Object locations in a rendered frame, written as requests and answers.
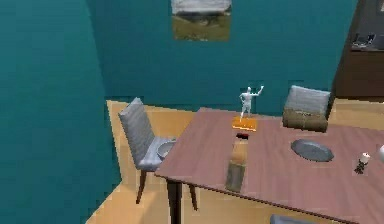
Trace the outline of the grey upholstered dining chair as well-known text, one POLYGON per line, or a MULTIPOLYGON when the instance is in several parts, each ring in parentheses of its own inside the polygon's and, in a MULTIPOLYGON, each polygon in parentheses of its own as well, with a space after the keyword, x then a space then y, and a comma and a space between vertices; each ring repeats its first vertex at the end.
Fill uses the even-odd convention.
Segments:
POLYGON ((136 203, 141 201, 149 172, 155 172, 162 161, 157 155, 157 148, 165 141, 175 141, 175 137, 156 136, 143 102, 139 97, 134 98, 127 107, 118 113, 125 136, 130 147, 135 168, 141 172, 140 186, 136 203))

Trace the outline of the reddish brown dining table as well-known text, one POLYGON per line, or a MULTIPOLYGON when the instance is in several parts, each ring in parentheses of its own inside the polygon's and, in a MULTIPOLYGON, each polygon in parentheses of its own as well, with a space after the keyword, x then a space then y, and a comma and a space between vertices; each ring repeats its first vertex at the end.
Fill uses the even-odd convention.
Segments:
MULTIPOLYGON (((231 111, 200 109, 155 172, 178 183, 225 191, 237 131, 231 111)), ((375 158, 384 131, 331 125, 325 133, 284 128, 279 118, 260 116, 249 134, 240 197, 318 215, 346 224, 384 224, 384 163, 375 158), (308 139, 328 147, 330 162, 304 159, 291 143, 308 139), (358 159, 370 158, 362 175, 358 159)))

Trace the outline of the grey bowl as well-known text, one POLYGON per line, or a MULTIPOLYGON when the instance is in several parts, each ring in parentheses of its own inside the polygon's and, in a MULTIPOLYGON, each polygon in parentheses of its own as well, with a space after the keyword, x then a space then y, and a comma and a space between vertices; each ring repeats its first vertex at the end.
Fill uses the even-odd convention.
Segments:
POLYGON ((161 143, 160 146, 157 148, 158 157, 161 160, 164 160, 174 145, 175 145, 175 141, 165 141, 161 143))

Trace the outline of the white human figure statue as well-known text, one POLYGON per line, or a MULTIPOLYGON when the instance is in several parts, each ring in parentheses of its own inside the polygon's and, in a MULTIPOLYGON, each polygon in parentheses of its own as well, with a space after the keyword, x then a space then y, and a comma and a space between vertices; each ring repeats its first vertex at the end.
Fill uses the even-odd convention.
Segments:
POLYGON ((261 85, 260 89, 256 92, 252 92, 252 88, 248 87, 246 92, 243 92, 239 95, 239 98, 242 103, 242 109, 239 116, 236 116, 232 120, 232 127, 235 129, 246 130, 246 131, 255 131, 257 120, 251 116, 252 109, 252 99, 258 97, 264 89, 264 86, 261 85))

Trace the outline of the framed landscape picture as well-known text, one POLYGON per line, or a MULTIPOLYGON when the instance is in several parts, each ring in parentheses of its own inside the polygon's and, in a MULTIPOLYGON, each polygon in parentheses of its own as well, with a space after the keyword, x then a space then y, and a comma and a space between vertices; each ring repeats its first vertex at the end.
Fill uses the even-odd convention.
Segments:
POLYGON ((228 41, 232 0, 171 0, 176 40, 228 41))

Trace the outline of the grey and tan chair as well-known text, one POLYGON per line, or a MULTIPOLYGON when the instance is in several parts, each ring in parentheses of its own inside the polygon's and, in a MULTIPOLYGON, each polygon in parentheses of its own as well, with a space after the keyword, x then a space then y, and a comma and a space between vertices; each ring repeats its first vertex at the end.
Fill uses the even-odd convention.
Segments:
POLYGON ((325 132, 329 98, 328 91, 292 85, 283 108, 283 126, 325 132))

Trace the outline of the grey round plate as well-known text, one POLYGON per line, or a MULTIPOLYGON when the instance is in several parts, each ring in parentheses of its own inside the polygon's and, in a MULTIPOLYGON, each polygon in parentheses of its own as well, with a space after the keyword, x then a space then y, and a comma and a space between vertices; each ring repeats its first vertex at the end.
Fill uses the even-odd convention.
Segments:
POLYGON ((298 139, 291 143, 291 149, 300 157, 315 162, 330 162, 333 152, 326 146, 313 140, 298 139))

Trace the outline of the dark brown cabinet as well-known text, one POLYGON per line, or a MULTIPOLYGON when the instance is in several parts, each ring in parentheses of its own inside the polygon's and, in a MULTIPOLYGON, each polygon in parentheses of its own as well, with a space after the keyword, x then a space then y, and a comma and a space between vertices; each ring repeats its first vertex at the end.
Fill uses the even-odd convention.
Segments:
POLYGON ((384 0, 358 0, 332 91, 337 98, 384 98, 384 0))

